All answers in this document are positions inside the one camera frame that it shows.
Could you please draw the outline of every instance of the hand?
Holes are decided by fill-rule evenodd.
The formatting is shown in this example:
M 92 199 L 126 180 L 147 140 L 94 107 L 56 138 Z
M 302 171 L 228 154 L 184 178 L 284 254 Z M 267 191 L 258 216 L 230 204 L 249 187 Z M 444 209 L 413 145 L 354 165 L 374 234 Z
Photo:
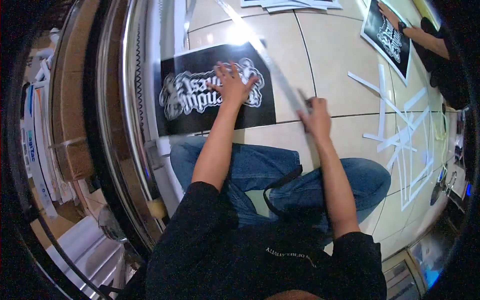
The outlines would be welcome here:
M 398 22 L 400 22 L 400 19 L 396 16 L 396 14 L 380 0 L 378 0 L 378 7 L 380 8 L 382 15 L 384 15 L 385 18 L 387 18 L 387 20 L 392 23 L 393 27 L 398 31 Z
M 330 127 L 332 121 L 327 111 L 327 100 L 323 98 L 312 97 L 312 112 L 307 114 L 301 110 L 297 111 L 301 121 L 308 131 L 315 138 L 317 145 L 322 145 L 330 140 Z
M 233 106 L 234 108 L 239 109 L 248 99 L 248 94 L 252 89 L 252 86 L 257 82 L 258 77 L 252 76 L 247 84 L 243 84 L 237 66 L 235 66 L 231 60 L 230 66 L 232 68 L 231 73 L 222 62 L 217 62 L 215 72 L 222 85 L 207 83 L 207 86 L 222 95 L 222 106 Z

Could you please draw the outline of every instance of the stack of paper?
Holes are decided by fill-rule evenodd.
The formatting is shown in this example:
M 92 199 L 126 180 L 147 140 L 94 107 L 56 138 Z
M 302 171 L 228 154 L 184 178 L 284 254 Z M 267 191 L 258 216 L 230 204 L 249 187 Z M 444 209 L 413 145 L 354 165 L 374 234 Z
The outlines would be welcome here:
M 342 9 L 338 0 L 240 0 L 241 7 L 262 6 L 268 12 L 314 8 L 319 10 Z

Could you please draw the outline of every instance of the tile floor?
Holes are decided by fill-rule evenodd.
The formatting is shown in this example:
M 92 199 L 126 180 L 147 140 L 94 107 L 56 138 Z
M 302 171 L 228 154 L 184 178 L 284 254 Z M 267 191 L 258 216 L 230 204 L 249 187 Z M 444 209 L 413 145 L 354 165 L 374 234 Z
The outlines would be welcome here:
M 441 110 L 443 99 L 438 90 L 428 84 L 429 76 L 415 51 L 409 83 L 405 86 L 388 63 L 360 37 L 366 11 L 363 0 L 340 0 L 343 10 L 295 10 L 274 14 L 268 14 L 260 7 L 241 8 L 240 0 L 227 2 L 258 36 L 266 40 L 269 54 L 293 87 L 299 87 L 309 95 L 328 99 L 328 108 L 333 117 L 331 137 L 340 157 L 364 157 L 386 166 L 395 150 L 391 145 L 377 153 L 376 147 L 380 142 L 362 137 L 364 133 L 375 134 L 378 131 L 380 99 L 377 94 L 347 77 L 348 71 L 378 86 L 378 64 L 382 64 L 387 98 L 401 111 L 406 101 L 426 88 L 425 95 L 410 109 L 414 120 L 427 106 L 432 110 L 432 117 L 428 115 L 412 134 L 411 144 L 417 152 L 410 157 L 408 150 L 404 151 L 405 167 L 402 156 L 400 166 L 396 162 L 393 164 L 392 185 L 386 199 L 360 225 L 363 232 L 373 235 L 374 240 L 380 242 L 383 258 L 413 241 L 420 234 L 420 225 L 425 228 L 425 223 L 434 220 L 433 217 L 424 220 L 424 216 L 433 216 L 433 211 L 439 210 L 438 205 L 430 207 L 430 195 L 440 166 L 453 156 L 452 138 L 448 134 L 441 135 L 443 115 L 438 111 Z M 410 23 L 420 25 L 421 17 L 411 0 L 390 2 Z M 190 50 L 246 39 L 212 0 L 197 1 L 188 38 Z M 296 150 L 304 171 L 311 171 L 319 166 L 312 143 L 304 135 L 296 113 L 275 82 L 273 89 L 277 124 L 238 130 L 235 132 L 235 142 Z M 447 113 L 447 119 L 455 118 L 453 114 Z M 384 136 L 390 137 L 398 132 L 398 128 L 405 126 L 405 121 L 387 106 Z M 447 129 L 448 132 L 455 128 L 448 126 Z M 410 181 L 426 167 L 427 158 L 432 156 L 430 171 L 434 170 L 433 174 L 426 177 L 425 173 L 412 186 L 414 191 L 425 182 L 415 199 L 402 211 L 401 196 L 404 190 L 400 190 L 400 176 L 402 186 L 407 185 L 407 197 L 404 199 L 407 200 Z M 250 196 L 255 199 L 255 194 L 258 193 L 252 192 Z M 255 205 L 260 213 L 268 213 L 263 200 L 255 201 Z M 332 245 L 325 250 L 331 252 Z

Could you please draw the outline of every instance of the black poster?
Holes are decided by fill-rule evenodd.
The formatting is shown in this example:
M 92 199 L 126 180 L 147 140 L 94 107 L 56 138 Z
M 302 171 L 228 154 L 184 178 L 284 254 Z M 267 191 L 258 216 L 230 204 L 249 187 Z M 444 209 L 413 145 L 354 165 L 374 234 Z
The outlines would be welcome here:
M 407 24 L 390 5 L 387 6 Z M 360 35 L 380 52 L 407 85 L 410 68 L 410 38 L 394 29 L 380 12 L 377 0 L 370 1 L 368 15 L 363 20 Z
M 275 124 L 270 72 L 250 43 L 219 45 L 187 52 L 162 61 L 161 91 L 156 101 L 159 135 L 207 131 L 212 128 L 222 97 L 209 90 L 207 82 L 220 85 L 215 75 L 218 61 L 231 70 L 233 61 L 247 83 L 251 76 L 259 80 L 240 108 L 235 129 Z

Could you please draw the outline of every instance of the black strap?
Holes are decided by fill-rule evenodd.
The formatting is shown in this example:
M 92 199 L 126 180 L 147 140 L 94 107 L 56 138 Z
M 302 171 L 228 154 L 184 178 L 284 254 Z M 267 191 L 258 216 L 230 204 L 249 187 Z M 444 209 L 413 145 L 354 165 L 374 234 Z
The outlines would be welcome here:
M 273 183 L 270 183 L 264 190 L 264 200 L 265 200 L 265 203 L 267 204 L 268 208 L 270 209 L 270 211 L 272 211 L 272 213 L 279 216 L 283 221 L 289 221 L 290 217 L 285 212 L 283 212 L 283 211 L 277 209 L 275 206 L 273 206 L 273 204 L 268 199 L 268 197 L 266 195 L 266 192 L 269 189 L 276 189 L 276 188 L 279 188 L 279 187 L 289 183 L 290 181 L 292 181 L 295 178 L 297 178 L 298 176 L 300 176 L 302 172 L 303 172 L 303 168 L 302 168 L 301 165 L 299 165 L 295 170 L 291 171 L 290 173 L 288 173 L 284 177 L 280 178 L 279 180 L 277 180 Z

